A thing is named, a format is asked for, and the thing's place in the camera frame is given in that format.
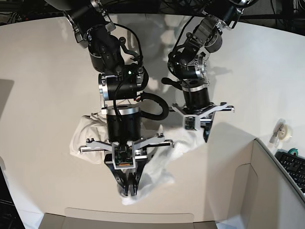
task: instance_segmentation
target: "white cloth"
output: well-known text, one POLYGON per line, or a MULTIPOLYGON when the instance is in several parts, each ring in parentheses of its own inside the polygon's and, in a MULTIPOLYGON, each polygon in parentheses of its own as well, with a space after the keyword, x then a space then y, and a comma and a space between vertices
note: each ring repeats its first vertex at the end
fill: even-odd
MULTIPOLYGON (((197 132, 187 132, 183 128, 172 128, 163 130, 160 126, 158 133, 164 133, 165 139, 174 141, 174 148, 171 146, 163 146, 155 149, 154 156, 144 167, 138 192, 136 196, 125 196, 122 193, 122 188, 118 185, 118 193, 122 197, 122 204, 130 205, 148 196, 152 190, 158 185, 165 183, 174 183, 172 174, 166 171, 167 165, 178 158, 183 153, 191 151, 204 143, 203 130, 197 132)), ((80 146, 86 145, 87 138, 94 140, 105 141, 107 138, 107 125, 105 119, 98 114, 91 114, 90 117, 83 116, 77 126, 73 138, 70 143, 70 154, 92 164, 100 164, 102 162, 101 153, 98 151, 80 154, 78 149, 80 146)))

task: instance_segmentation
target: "keyboard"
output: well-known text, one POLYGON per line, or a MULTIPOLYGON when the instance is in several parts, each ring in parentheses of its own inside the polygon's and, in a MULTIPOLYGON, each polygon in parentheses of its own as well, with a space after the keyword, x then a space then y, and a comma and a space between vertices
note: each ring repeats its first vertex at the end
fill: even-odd
POLYGON ((275 157, 305 193, 305 159, 284 152, 276 152, 275 157))

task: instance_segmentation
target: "white tabletop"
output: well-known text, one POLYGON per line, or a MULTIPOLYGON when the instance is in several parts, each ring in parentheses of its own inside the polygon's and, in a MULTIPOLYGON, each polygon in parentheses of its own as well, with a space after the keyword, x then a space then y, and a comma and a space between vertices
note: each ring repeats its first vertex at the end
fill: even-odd
MULTIPOLYGON (((161 78, 170 75, 167 55, 188 17, 112 18, 140 38, 150 75, 146 91, 169 104, 180 101, 182 93, 162 85, 161 78)), ((195 18, 185 32, 199 21, 195 18)), ((117 28, 113 35, 126 36, 126 31, 117 28)), ((238 23, 233 31, 224 31, 223 46, 211 54, 208 68, 211 100, 228 102, 236 112, 219 112, 208 143, 168 166, 175 184, 160 186, 140 203, 123 206, 105 165, 69 155, 80 117, 100 108, 98 73, 88 50, 75 42, 69 23, 53 18, 1 26, 0 41, 0 84, 12 86, 0 116, 0 157, 20 211, 64 215, 65 208, 81 208, 192 213, 194 221, 221 220, 228 216, 236 168, 250 162, 254 138, 268 142, 279 118, 293 127, 294 146, 305 155, 305 37, 238 23)), ((170 114, 163 123, 170 128, 180 121, 177 114, 170 114)))

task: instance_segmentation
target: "metal bracket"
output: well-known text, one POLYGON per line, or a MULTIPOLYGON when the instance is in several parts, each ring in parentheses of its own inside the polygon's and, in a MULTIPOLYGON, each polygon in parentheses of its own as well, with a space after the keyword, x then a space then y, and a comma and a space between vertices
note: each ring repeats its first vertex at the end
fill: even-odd
POLYGON ((139 57, 139 54, 137 52, 126 48, 126 46, 125 46, 126 39, 124 37, 120 37, 119 42, 120 42, 121 48, 123 49, 123 52, 134 57, 134 59, 132 59, 132 60, 136 60, 139 57))
POLYGON ((147 158, 147 151, 146 148, 149 147, 160 147, 160 146, 172 146, 174 147, 174 143, 172 140, 165 140, 163 134, 156 134, 155 137, 150 138, 141 138, 138 141, 128 141, 127 146, 132 148, 132 165, 126 166, 116 166, 114 161, 115 152, 118 148, 119 143, 113 142, 111 144, 102 142, 102 141, 95 141, 92 139, 87 139, 86 146, 81 146, 79 148, 79 153, 83 154, 85 152, 90 151, 109 151, 110 153, 105 155, 104 163, 112 172, 115 180, 117 181, 118 185, 122 187, 124 195, 128 195, 128 191, 130 190, 130 194, 132 196, 137 195, 138 185, 140 182, 140 178, 143 172, 143 169, 148 162, 147 158), (128 176, 126 173, 122 171, 122 169, 128 169, 129 174, 128 176))
POLYGON ((187 114, 178 104, 172 104, 172 109, 183 117, 183 128, 186 131, 199 131, 204 129, 203 137, 207 142, 210 130, 213 124, 213 119, 216 111, 233 111, 233 106, 228 106, 227 103, 221 103, 219 106, 212 105, 211 107, 196 111, 195 114, 187 114))
POLYGON ((108 78, 117 78, 117 76, 106 73, 101 73, 98 76, 102 115, 106 114, 107 104, 105 101, 109 101, 108 86, 107 86, 108 78))

